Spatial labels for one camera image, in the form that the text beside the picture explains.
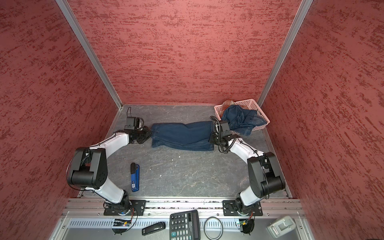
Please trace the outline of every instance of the denim clothing in basket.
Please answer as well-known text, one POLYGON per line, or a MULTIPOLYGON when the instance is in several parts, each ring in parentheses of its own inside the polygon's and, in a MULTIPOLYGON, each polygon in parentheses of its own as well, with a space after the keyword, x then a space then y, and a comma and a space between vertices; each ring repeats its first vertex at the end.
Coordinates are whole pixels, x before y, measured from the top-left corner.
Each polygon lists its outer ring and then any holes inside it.
POLYGON ((152 125, 152 147, 167 147, 190 151, 213 151, 209 143, 212 122, 155 123, 152 125))
POLYGON ((266 121, 257 115, 256 110, 243 109, 239 105, 229 106, 221 120, 228 122, 229 129, 246 136, 251 135, 254 127, 266 124, 266 121))

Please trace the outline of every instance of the metal corner post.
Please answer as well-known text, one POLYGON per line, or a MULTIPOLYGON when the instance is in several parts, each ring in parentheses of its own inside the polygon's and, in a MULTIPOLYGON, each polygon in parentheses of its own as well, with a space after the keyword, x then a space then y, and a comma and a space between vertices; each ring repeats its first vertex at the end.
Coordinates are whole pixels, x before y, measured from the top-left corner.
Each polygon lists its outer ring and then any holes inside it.
POLYGON ((277 56, 276 62, 271 70, 271 74, 269 75, 265 86, 263 88, 263 91, 260 94, 259 99, 257 100, 257 104, 261 106, 268 94, 269 89, 271 88, 277 73, 280 70, 281 65, 284 62, 285 57, 288 54, 289 49, 291 48, 291 45, 293 43, 293 40, 295 39, 297 33, 299 32, 300 26, 303 23, 303 20, 305 18, 305 15, 307 15, 307 12, 312 4, 313 0, 303 0, 299 6, 299 9, 297 10, 296 16, 293 19, 292 25, 288 31, 288 34, 285 38, 285 41, 283 43, 283 46, 281 47, 281 50, 279 52, 279 55, 277 56))
POLYGON ((122 108, 123 104, 113 87, 111 81, 108 78, 107 73, 104 71, 103 66, 101 65, 99 59, 97 58, 95 52, 92 49, 91 44, 89 43, 87 37, 85 36, 83 30, 80 27, 79 22, 77 21, 75 15, 72 12, 71 7, 69 6, 67 0, 56 0, 56 3, 59 5, 62 13, 64 14, 65 18, 67 19, 69 25, 71 26, 73 32, 75 33, 77 39, 80 41, 81 45, 83 46, 85 52, 87 53, 89 59, 91 60, 93 66, 95 67, 97 73, 99 74, 101 80, 103 81, 105 87, 107 88, 109 94, 113 98, 113 101, 115 101, 117 107, 119 109, 122 108))

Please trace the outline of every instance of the laundry basket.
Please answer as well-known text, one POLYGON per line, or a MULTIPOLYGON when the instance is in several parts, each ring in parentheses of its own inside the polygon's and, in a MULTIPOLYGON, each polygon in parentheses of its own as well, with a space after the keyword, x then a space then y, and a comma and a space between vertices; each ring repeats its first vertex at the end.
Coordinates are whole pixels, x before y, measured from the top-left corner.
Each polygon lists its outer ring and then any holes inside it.
MULTIPOLYGON (((261 125, 261 126, 256 126, 252 129, 252 131, 263 129, 263 128, 265 128, 265 126, 268 125, 268 123, 270 123, 269 119, 266 117, 263 110, 259 107, 259 105, 257 105, 257 103, 254 99, 237 101, 237 102, 235 102, 235 105, 243 105, 243 106, 247 106, 249 109, 256 110, 257 115, 259 115, 260 117, 262 117, 266 121, 266 124, 261 125)), ((219 119, 219 120, 221 120, 221 118, 218 114, 220 110, 221 110, 221 105, 215 106, 215 115, 216 115, 217 119, 219 119)), ((231 131, 231 132, 233 134, 239 134, 238 132, 235 132, 235 131, 231 131)))

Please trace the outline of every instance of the red wall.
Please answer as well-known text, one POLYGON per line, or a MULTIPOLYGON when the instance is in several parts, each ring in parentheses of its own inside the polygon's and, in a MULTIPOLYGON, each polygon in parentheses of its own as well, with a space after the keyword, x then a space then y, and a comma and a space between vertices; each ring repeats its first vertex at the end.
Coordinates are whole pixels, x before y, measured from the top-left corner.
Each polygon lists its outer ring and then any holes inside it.
POLYGON ((47 239, 75 149, 117 111, 54 0, 0 1, 0 239, 47 239))
POLYGON ((257 99, 301 0, 68 0, 123 103, 257 99))
POLYGON ((316 240, 384 239, 383 10, 315 0, 263 105, 316 240))

